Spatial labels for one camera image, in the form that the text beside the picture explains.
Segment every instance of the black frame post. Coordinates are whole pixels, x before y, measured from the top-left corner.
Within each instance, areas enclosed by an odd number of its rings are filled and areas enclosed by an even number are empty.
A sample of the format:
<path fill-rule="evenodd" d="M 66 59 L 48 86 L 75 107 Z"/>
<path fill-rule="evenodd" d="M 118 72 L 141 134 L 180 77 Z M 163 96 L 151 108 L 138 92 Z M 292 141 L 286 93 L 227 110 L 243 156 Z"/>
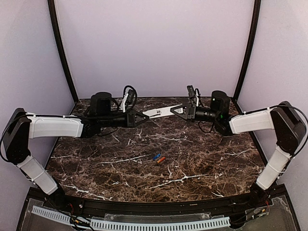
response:
<path fill-rule="evenodd" d="M 52 29 L 53 29 L 53 34 L 54 34 L 54 39 L 56 40 L 57 48 L 58 48 L 58 53 L 60 56 L 62 68 L 65 74 L 65 78 L 69 87 L 69 90 L 71 92 L 71 95 L 73 97 L 73 100 L 75 103 L 79 101 L 79 98 L 77 96 L 77 92 L 73 83 L 73 79 L 68 67 L 68 63 L 66 60 L 66 55 L 64 52 L 64 47 L 63 43 L 61 40 L 61 34 L 60 34 L 60 29 L 59 29 L 59 24 L 58 24 L 58 19 L 57 19 L 57 13 L 56 13 L 56 8 L 54 5 L 54 0 L 47 0 L 48 1 L 48 7 L 49 7 L 49 14 L 50 14 L 50 19 L 51 19 L 51 24 L 52 24 Z"/>
<path fill-rule="evenodd" d="M 242 90 L 242 86 L 243 86 L 244 79 L 246 76 L 252 48 L 254 45 L 256 31 L 257 31 L 257 24 L 258 24 L 258 19 L 259 19 L 259 13 L 260 13 L 260 7 L 261 7 L 261 0 L 255 0 L 254 12 L 252 14 L 252 20 L 251 20 L 251 26 L 250 26 L 250 32 L 249 32 L 246 52 L 245 52 L 239 80 L 237 82 L 236 89 L 235 89 L 234 96 L 233 96 L 233 98 L 236 101 L 239 99 L 239 96 Z"/>

